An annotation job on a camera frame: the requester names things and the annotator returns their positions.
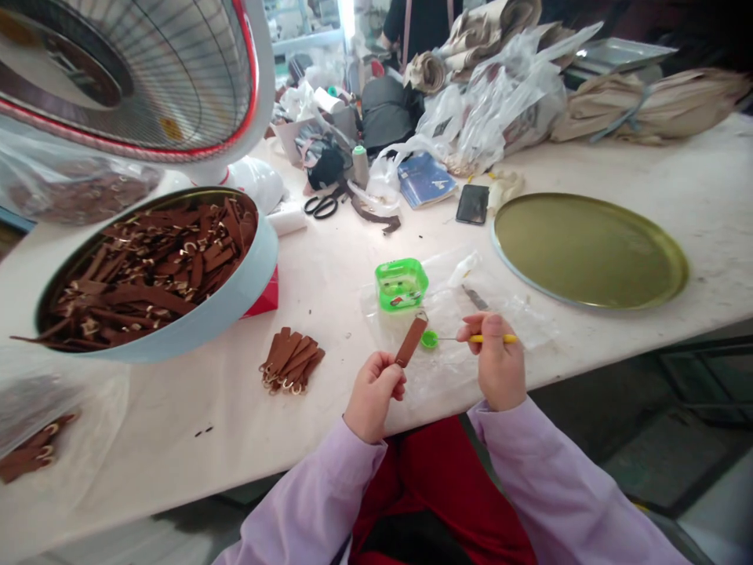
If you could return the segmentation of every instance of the blue booklet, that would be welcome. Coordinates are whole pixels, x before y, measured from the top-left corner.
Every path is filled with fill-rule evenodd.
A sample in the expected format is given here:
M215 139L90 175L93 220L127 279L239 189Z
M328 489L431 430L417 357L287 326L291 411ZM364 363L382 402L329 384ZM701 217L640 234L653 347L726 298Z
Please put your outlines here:
M398 165L400 192L414 210L450 196L457 183L427 152Z

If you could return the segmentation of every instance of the scissors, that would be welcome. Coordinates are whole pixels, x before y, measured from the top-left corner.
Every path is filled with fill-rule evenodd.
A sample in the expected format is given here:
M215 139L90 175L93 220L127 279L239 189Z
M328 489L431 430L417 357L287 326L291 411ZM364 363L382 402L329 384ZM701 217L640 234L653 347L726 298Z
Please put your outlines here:
M337 211L337 200L342 196L342 203L349 196L347 185L340 184L331 194L327 196L315 196L308 199L304 204L304 212L309 216L313 216L315 220L324 220L332 216Z

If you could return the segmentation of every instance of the hand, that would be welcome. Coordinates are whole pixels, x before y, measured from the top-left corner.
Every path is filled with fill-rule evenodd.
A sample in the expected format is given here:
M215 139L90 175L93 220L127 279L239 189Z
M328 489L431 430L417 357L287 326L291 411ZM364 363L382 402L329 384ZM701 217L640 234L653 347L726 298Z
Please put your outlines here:
M457 332L458 341L468 341L481 334L484 342L468 343L478 355L478 386L492 410L502 412L523 404L526 400L526 367L520 340L504 343L504 335L515 332L502 316L492 312L478 312L463 318L466 325Z
M405 393L406 374L395 364L395 356L372 353L355 378L343 420L361 441L380 442L384 438L390 398L401 402Z

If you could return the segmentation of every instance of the red heater trim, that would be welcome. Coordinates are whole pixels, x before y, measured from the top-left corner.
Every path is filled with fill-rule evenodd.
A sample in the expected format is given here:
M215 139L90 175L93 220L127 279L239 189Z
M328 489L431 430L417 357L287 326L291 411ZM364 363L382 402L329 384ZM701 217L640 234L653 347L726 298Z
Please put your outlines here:
M22 119L21 121L30 123L32 125L35 125L35 122L41 121L46 124L49 124L49 127L42 127L42 129L48 133L51 133L52 131L58 130L58 129L64 129L71 133L70 136L61 136L64 139L75 141L76 137L88 137L89 139L95 139L98 140L104 147L116 147L116 148L128 148L131 151L138 151L141 153L145 153L147 155L171 155L174 157L209 157L212 155L216 155L217 153L222 152L222 150L230 145L234 145L235 142L242 137L242 135L246 132L246 130L249 128L251 121L256 115L256 110L258 108L258 100L259 100L259 75L258 71L256 69L256 50L253 47L253 37L251 35L251 30L249 29L249 25L246 23L246 11L243 8L242 0L233 0L233 7L235 8L235 14L238 17L238 22L241 25L241 29L243 32L243 39L246 42L246 51L249 54L249 69L251 70L251 80L253 84L253 91L251 93L251 101L249 103L248 111L246 112L246 116L243 119L243 122L241 123L240 127L238 128L238 131L233 133L232 136L226 141L224 141L221 144L213 145L209 148L203 148L203 149L188 149L186 151L175 151L175 150L168 150L168 149L145 149L138 147L136 145L126 144L119 141L109 140L105 137L97 136L93 133L88 133L81 131L80 129L76 129L74 127L71 127L67 124L63 124L60 122L56 122L55 120L52 120L50 118L47 118L46 116L37 114L31 110L28 110L27 108L24 108L22 106L19 106L18 104L14 104L13 102L8 102L5 99L0 98L0 105L6 106L8 108L11 108L11 114L23 114L27 116L29 119ZM121 151L112 151L116 155L122 155ZM197 159L177 159L177 162L193 162Z

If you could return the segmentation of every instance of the yellow handle tool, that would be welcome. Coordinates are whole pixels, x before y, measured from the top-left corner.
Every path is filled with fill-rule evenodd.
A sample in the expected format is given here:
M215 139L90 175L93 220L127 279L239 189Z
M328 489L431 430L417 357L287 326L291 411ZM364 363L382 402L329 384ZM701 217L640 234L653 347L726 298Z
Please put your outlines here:
M455 341L454 337L437 337L437 339ZM516 343L518 341L518 336L514 336L512 334L505 334L502 339L505 343ZM483 343L484 337L481 335L471 336L471 339L469 339L468 341L470 341L471 343Z

